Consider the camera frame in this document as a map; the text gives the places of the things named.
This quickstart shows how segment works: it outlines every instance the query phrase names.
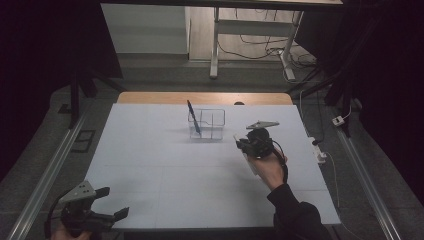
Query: table leg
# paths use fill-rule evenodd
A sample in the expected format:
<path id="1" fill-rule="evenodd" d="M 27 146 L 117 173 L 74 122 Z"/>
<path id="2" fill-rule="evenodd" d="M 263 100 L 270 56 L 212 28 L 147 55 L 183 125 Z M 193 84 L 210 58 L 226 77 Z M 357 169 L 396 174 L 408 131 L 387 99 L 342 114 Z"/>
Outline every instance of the table leg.
<path id="1" fill-rule="evenodd" d="M 284 47 L 284 51 L 280 53 L 280 59 L 281 59 L 281 62 L 283 63 L 284 72 L 287 76 L 287 80 L 289 81 L 293 81 L 296 79 L 294 77 L 293 70 L 290 66 L 290 61 L 288 57 L 289 57 L 290 49 L 294 41 L 294 37 L 296 36 L 297 28 L 299 27 L 300 18 L 302 17 L 302 14 L 303 12 L 298 12 L 298 11 L 294 12 L 295 17 L 293 19 L 293 25 L 290 29 L 290 34 L 288 36 L 289 38 L 286 41 L 286 46 Z"/>
<path id="2" fill-rule="evenodd" d="M 213 47 L 211 57 L 211 71 L 209 77 L 216 79 L 218 77 L 218 27 L 219 27 L 219 8 L 214 9 L 214 30 L 213 30 Z"/>

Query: white table surface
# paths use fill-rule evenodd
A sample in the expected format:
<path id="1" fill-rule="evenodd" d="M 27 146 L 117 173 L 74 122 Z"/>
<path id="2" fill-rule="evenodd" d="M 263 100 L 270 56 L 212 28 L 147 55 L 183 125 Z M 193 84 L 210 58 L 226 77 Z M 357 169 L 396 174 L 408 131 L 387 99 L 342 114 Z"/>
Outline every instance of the white table surface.
<path id="1" fill-rule="evenodd" d="M 114 225 L 124 230 L 272 226 L 270 191 L 233 139 L 262 120 L 280 123 L 268 131 L 289 158 L 288 183 L 296 198 L 314 204 L 323 224 L 340 223 L 296 106 L 193 107 L 225 110 L 222 140 L 190 139 L 185 105 L 112 107 L 86 175 L 95 189 L 111 190 L 93 211 L 130 207 Z"/>

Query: white wall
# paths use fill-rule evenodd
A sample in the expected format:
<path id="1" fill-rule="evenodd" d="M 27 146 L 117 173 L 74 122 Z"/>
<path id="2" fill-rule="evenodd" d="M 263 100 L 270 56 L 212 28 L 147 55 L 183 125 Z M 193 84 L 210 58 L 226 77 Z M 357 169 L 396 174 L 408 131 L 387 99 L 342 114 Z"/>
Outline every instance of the white wall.
<path id="1" fill-rule="evenodd" d="M 188 53 L 186 7 L 102 4 L 117 53 Z"/>

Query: human hand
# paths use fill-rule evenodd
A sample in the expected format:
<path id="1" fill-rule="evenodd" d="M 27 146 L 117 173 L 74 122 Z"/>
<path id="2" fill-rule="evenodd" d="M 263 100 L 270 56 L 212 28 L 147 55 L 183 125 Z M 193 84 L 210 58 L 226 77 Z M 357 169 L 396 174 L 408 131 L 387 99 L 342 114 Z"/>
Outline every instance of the human hand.
<path id="1" fill-rule="evenodd" d="M 277 150 L 277 152 L 287 162 L 288 158 L 281 151 Z M 274 153 L 263 158 L 247 156 L 247 159 L 253 164 L 253 166 L 255 166 L 258 175 L 262 178 L 269 189 L 271 189 L 271 191 L 284 184 L 283 168 Z"/>
<path id="2" fill-rule="evenodd" d="M 51 240 L 89 240 L 90 236 L 91 232 L 84 231 L 77 238 L 74 238 L 65 228 L 65 226 L 60 223 L 56 231 L 53 233 Z"/>

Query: black sleeve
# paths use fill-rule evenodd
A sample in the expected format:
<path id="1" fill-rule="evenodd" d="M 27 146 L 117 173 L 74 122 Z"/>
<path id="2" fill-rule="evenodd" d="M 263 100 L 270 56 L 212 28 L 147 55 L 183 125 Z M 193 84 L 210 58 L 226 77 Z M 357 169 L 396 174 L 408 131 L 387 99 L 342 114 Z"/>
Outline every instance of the black sleeve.
<path id="1" fill-rule="evenodd" d="M 268 200 L 276 209 L 274 225 L 280 238 L 291 239 L 297 236 L 309 240 L 331 239 L 321 223 L 318 209 L 306 202 L 299 203 L 288 184 L 274 189 L 268 195 Z"/>

